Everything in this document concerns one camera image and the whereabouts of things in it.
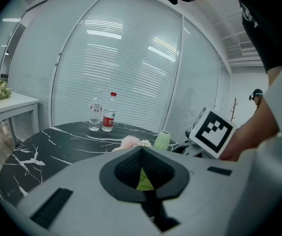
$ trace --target green cup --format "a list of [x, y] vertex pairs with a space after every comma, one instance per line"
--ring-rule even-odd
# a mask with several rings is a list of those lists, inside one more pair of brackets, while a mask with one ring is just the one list
[[169, 148], [169, 142], [170, 133], [166, 131], [161, 131], [157, 136], [153, 147], [156, 149], [167, 150]]

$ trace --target ceiling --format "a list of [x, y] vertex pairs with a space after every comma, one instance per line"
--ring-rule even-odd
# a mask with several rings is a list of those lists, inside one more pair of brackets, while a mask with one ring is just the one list
[[263, 67], [257, 54], [244, 57], [239, 47], [239, 43], [250, 39], [242, 25], [242, 9], [238, 0], [197, 0], [195, 3], [221, 36], [233, 69], [247, 65]]

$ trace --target black t-shirt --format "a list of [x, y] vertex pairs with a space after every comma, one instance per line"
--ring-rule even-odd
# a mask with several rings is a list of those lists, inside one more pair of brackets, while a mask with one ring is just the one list
[[268, 71], [282, 65], [282, 0], [239, 0], [243, 25]]

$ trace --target window blind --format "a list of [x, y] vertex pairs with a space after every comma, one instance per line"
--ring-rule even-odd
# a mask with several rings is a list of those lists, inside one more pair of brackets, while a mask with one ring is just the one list
[[214, 108], [218, 87], [218, 54], [204, 35], [184, 19], [182, 60], [164, 129], [176, 142], [186, 139], [203, 107]]
[[[74, 25], [95, 0], [49, 0], [34, 17], [17, 47], [10, 71], [13, 91], [41, 100], [40, 129], [49, 127], [48, 101], [58, 55]], [[14, 118], [16, 135], [32, 135], [28, 114]]]
[[98, 89], [117, 93], [115, 122], [162, 128], [178, 67], [181, 16], [154, 0], [99, 0], [62, 53], [53, 125], [88, 120]]
[[219, 56], [219, 85], [214, 110], [226, 116], [230, 88], [230, 75]]

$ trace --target ceiling light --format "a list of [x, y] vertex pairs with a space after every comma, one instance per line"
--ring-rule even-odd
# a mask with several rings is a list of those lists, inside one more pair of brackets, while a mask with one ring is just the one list
[[153, 51], [153, 52], [155, 52], [155, 53], [157, 53], [157, 54], [159, 54], [159, 55], [161, 55], [161, 56], [163, 56], [163, 57], [165, 57], [165, 58], [167, 58], [167, 59], [169, 59], [169, 60], [171, 60], [172, 62], [176, 61], [173, 57], [167, 55], [166, 53], [164, 53], [164, 52], [162, 52], [162, 51], [160, 51], [160, 50], [158, 50], [158, 49], [156, 49], [156, 48], [154, 48], [152, 46], [149, 46], [148, 49]]
[[161, 74], [163, 74], [163, 75], [166, 75], [166, 73], [162, 73], [162, 71], [163, 70], [161, 70], [161, 69], [159, 69], [159, 68], [157, 68], [157, 67], [155, 67], [155, 66], [153, 66], [153, 65], [150, 65], [150, 64], [148, 64], [148, 63], [145, 63], [145, 62], [143, 62], [144, 60], [142, 60], [142, 64], [145, 64], [145, 65], [148, 65], [149, 67], [152, 67], [154, 70], [156, 70], [157, 72], [159, 72], [159, 73], [161, 73]]
[[113, 48], [113, 47], [109, 47], [105, 45], [95, 45], [95, 44], [87, 44], [87, 45], [96, 46], [97, 48], [105, 49], [107, 51], [111, 51], [115, 53], [117, 53], [117, 50], [118, 50], [117, 48]]
[[185, 32], [188, 33], [189, 35], [191, 35], [191, 33], [186, 29], [184, 28]]
[[98, 30], [86, 30], [88, 34], [93, 34], [93, 35], [99, 35], [99, 36], [105, 36], [105, 37], [112, 37], [112, 38], [117, 38], [121, 39], [121, 35], [114, 34], [114, 33], [109, 33], [105, 31], [98, 31]]
[[84, 23], [86, 24], [86, 26], [117, 28], [117, 30], [122, 29], [123, 27], [123, 24], [121, 23], [115, 21], [100, 20], [100, 19], [89, 19], [89, 20], [85, 20]]
[[159, 37], [154, 37], [153, 38], [153, 42], [155, 42], [156, 44], [161, 45], [162, 47], [168, 49], [169, 51], [171, 51], [172, 53], [176, 53], [177, 52], [177, 47], [175, 45], [171, 45], [169, 43], [167, 43], [165, 40], [159, 38]]
[[21, 21], [21, 18], [3, 18], [2, 19], [4, 22], [20, 22]]

